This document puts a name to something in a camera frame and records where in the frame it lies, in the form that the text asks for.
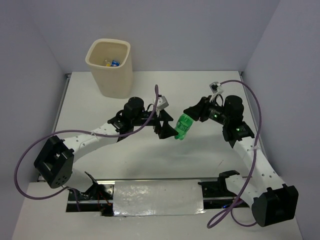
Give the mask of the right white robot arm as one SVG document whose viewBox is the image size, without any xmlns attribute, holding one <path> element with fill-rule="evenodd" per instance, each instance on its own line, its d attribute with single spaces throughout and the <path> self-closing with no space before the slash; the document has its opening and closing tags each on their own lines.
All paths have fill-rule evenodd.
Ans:
<svg viewBox="0 0 320 240">
<path fill-rule="evenodd" d="M 222 134 L 249 170 L 248 177 L 253 184 L 245 185 L 245 180 L 237 171 L 219 174 L 218 192 L 223 196 L 231 193 L 240 195 L 251 209 L 255 222 L 261 227 L 288 221 L 294 218 L 299 193 L 295 186 L 288 186 L 271 167 L 269 161 L 257 146 L 256 136 L 243 120 L 244 105 L 240 97 L 229 95 L 223 105 L 202 97 L 184 114 L 194 121 L 209 119 L 222 125 Z"/>
</svg>

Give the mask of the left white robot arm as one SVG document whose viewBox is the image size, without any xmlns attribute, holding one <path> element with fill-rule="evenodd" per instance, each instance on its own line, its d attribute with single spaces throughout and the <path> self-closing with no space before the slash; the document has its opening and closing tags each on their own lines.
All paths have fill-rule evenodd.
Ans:
<svg viewBox="0 0 320 240">
<path fill-rule="evenodd" d="M 160 139 L 177 136 L 178 132 L 169 124 L 173 118 L 165 111 L 168 105 L 165 96 L 160 95 L 156 106 L 149 111 L 141 98 L 131 97 L 113 118 L 89 134 L 65 139 L 57 135 L 49 137 L 34 166 L 50 188 L 72 188 L 91 200 L 105 192 L 105 188 L 88 172 L 75 169 L 74 163 L 99 148 L 120 142 L 142 126 L 151 126 Z"/>
</svg>

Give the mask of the clear bottle yellow cap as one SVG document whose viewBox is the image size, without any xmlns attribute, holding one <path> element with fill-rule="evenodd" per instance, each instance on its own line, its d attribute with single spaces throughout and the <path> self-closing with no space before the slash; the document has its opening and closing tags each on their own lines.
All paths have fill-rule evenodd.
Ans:
<svg viewBox="0 0 320 240">
<path fill-rule="evenodd" d="M 104 67 L 110 67 L 110 66 L 111 66 L 111 62 L 110 62 L 108 59 L 105 59 L 105 60 L 103 61 L 103 66 L 104 66 Z"/>
</svg>

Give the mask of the small bottle blue cap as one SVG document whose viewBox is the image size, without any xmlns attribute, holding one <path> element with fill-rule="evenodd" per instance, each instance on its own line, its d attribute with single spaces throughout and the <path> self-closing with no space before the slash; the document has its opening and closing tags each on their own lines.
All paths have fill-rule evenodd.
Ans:
<svg viewBox="0 0 320 240">
<path fill-rule="evenodd" d="M 120 61 L 118 60 L 112 60 L 109 64 L 110 67 L 119 67 L 120 66 Z"/>
</svg>

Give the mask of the green plastic bottle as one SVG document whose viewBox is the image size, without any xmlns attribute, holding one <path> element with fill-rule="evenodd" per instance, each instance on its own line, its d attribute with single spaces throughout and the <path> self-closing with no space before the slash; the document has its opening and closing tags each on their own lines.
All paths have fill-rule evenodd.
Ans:
<svg viewBox="0 0 320 240">
<path fill-rule="evenodd" d="M 191 126 L 193 125 L 194 120 L 188 116 L 187 114 L 183 113 L 175 126 L 175 130 L 178 132 L 178 134 L 174 137 L 176 140 L 183 140 L 187 132 L 190 130 Z"/>
</svg>

